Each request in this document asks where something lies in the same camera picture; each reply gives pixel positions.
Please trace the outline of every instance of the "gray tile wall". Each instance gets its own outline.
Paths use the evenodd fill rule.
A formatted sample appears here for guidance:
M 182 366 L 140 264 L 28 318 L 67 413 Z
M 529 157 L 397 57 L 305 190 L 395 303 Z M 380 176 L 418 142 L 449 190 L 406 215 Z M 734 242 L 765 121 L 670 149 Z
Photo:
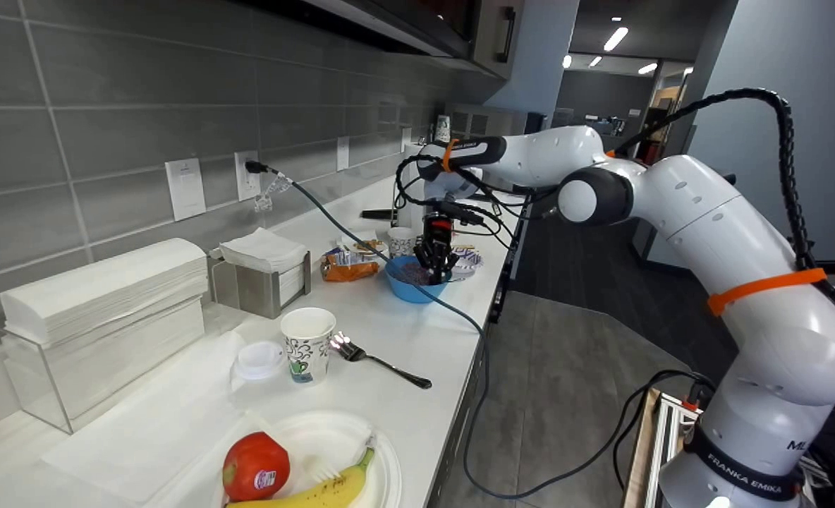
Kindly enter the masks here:
M 0 0 L 0 290 L 162 236 L 202 249 L 268 218 L 230 156 L 260 149 L 320 201 L 395 169 L 452 75 L 230 0 Z M 353 169 L 335 173 L 347 136 Z M 175 224 L 162 160 L 199 157 L 205 215 Z

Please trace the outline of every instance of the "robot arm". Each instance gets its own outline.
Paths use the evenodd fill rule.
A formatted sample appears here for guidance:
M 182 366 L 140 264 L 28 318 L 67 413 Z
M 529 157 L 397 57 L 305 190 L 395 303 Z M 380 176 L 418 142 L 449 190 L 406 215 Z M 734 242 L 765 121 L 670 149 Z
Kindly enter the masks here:
M 667 236 L 708 294 L 796 272 L 787 239 L 714 169 L 676 156 L 643 169 L 603 156 L 588 126 L 433 146 L 452 169 L 514 185 L 560 185 L 573 224 L 639 218 Z M 722 311 L 738 359 L 697 438 L 660 476 L 673 508 L 796 506 L 792 472 L 835 406 L 835 305 L 816 284 L 749 294 Z

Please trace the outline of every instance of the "plate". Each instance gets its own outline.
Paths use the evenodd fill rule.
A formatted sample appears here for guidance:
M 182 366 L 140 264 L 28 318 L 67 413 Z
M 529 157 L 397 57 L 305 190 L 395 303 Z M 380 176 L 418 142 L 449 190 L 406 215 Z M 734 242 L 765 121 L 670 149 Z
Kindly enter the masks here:
M 382 435 L 349 413 L 301 413 L 271 423 L 268 430 L 289 455 L 289 476 L 275 497 L 305 490 L 347 465 L 359 462 L 366 441 L 374 444 L 374 459 L 366 468 L 364 490 L 349 508 L 397 508 L 401 465 Z

